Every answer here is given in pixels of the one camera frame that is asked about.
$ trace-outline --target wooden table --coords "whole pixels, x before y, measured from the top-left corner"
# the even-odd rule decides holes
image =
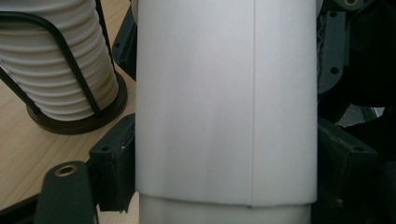
[[[110,42],[113,43],[130,2],[102,0]],[[119,68],[127,84],[125,110],[105,127],[91,133],[59,135],[35,124],[25,104],[0,82],[0,210],[37,194],[45,173],[65,161],[86,161],[91,147],[122,117],[134,113],[135,83]],[[100,223],[138,223],[138,195],[128,214],[99,213]]]

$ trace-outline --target ribbed white container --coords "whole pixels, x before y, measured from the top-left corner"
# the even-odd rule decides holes
[[[118,83],[94,0],[4,0],[0,8],[52,22],[64,35],[100,109],[113,102]],[[93,115],[53,37],[42,28],[0,24],[0,64],[48,117],[74,121]]]

